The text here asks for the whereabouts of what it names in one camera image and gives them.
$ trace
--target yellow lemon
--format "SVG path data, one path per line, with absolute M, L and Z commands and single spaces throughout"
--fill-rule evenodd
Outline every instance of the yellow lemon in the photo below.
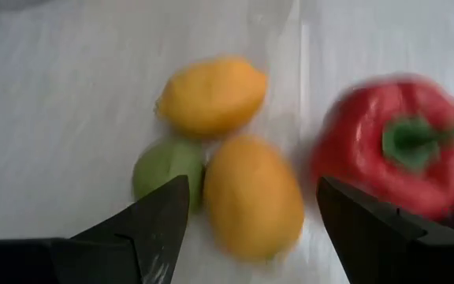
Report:
M 248 123 L 262 105 L 266 76 L 245 59 L 225 56 L 174 74 L 157 112 L 182 133 L 211 138 Z
M 204 201 L 218 243 L 239 260 L 287 252 L 304 220 L 300 188 L 276 148 L 254 136 L 227 140 L 210 161 Z

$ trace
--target pepper stem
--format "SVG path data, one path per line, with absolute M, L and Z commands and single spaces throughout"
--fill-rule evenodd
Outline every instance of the pepper stem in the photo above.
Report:
M 421 116 L 397 118 L 383 131 L 383 155 L 412 172 L 425 170 L 440 157 L 441 146 L 454 140 L 454 126 L 436 130 Z

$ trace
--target table surface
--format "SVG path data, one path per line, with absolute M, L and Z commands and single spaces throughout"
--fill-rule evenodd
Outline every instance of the table surface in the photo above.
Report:
M 69 237 L 125 208 L 134 162 L 169 132 L 153 113 L 167 78 L 222 53 L 269 74 L 243 131 L 301 172 L 350 84 L 414 72 L 454 95 L 454 0 L 0 0 L 0 238 Z M 236 263 L 202 214 L 173 283 L 347 283 L 304 176 L 307 217 L 286 261 Z

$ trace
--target green fruit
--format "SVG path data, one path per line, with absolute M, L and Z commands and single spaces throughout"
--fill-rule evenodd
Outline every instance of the green fruit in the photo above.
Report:
M 203 186 L 203 152 L 190 140 L 170 137 L 145 151 L 132 172 L 132 190 L 138 200 L 178 175 L 188 177 L 189 212 L 200 207 Z

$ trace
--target bell pepper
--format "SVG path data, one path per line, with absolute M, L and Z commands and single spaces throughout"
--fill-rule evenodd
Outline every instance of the bell pepper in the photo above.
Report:
M 454 209 L 454 98 L 420 76 L 378 78 L 330 110 L 311 176 L 335 177 L 428 219 Z

